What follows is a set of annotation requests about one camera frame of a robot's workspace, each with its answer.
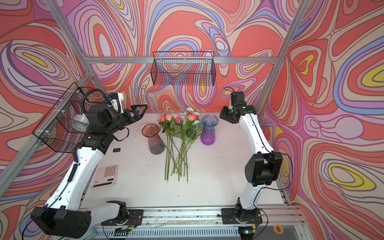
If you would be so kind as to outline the magenta pink rose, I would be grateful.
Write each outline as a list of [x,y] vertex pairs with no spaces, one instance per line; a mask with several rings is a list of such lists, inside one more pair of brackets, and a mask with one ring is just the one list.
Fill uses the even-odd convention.
[[182,171],[183,171],[183,147],[184,147],[184,139],[183,139],[183,119],[182,117],[176,117],[175,119],[175,137],[179,138],[181,140],[181,144],[178,150],[178,157],[177,157],[177,172],[178,172],[178,181],[180,181],[180,178],[182,177]]

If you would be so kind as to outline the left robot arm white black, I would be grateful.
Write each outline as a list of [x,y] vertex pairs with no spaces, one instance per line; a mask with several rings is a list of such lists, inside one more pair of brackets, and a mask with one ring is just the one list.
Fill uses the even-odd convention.
[[125,223],[129,219],[126,203],[108,201],[92,210],[80,211],[81,198],[100,160],[106,154],[114,134],[141,120],[147,105],[132,105],[131,109],[114,109],[111,103],[85,107],[83,114],[89,126],[83,138],[74,145],[74,162],[55,193],[43,207],[31,213],[32,222],[46,235],[79,239],[90,227],[105,221]]

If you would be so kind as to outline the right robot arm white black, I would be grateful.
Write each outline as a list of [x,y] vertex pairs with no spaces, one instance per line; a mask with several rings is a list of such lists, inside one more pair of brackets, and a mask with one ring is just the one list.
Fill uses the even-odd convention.
[[246,188],[238,198],[233,218],[240,224],[262,222],[258,202],[263,192],[277,180],[283,162],[282,154],[268,143],[252,106],[224,106],[220,118],[239,124],[251,147],[251,158],[245,165]]

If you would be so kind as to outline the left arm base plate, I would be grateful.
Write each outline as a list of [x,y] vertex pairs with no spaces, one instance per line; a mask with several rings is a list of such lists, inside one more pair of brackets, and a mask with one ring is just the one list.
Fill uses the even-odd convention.
[[101,223],[102,226],[127,226],[137,227],[142,224],[144,210],[142,209],[128,209],[126,214],[118,215],[112,220],[107,220]]

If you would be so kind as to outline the salmon pink rose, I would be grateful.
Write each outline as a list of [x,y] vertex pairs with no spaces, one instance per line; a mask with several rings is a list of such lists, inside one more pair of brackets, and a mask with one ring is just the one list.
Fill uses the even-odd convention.
[[170,161],[171,153],[169,146],[169,135],[168,135],[168,119],[167,114],[161,114],[158,119],[159,125],[162,127],[162,133],[166,136],[166,163],[165,163],[165,181],[169,181],[169,170],[170,170]]

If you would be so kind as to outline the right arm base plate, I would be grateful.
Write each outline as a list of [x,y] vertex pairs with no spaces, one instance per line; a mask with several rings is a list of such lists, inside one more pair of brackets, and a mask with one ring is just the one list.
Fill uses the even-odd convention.
[[263,223],[260,209],[255,208],[253,210],[244,210],[236,208],[222,208],[218,217],[222,219],[225,225],[246,225],[253,224],[258,226]]

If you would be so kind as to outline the light pink rose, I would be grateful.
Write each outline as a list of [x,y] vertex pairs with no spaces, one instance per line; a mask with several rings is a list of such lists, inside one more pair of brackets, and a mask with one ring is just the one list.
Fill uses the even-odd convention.
[[178,175],[177,170],[177,157],[178,157],[178,150],[179,147],[177,147],[175,142],[175,124],[176,124],[176,115],[167,114],[168,119],[168,135],[169,135],[169,146],[170,146],[170,153],[171,153],[171,161],[170,161],[170,170],[169,170],[169,178],[172,175]]

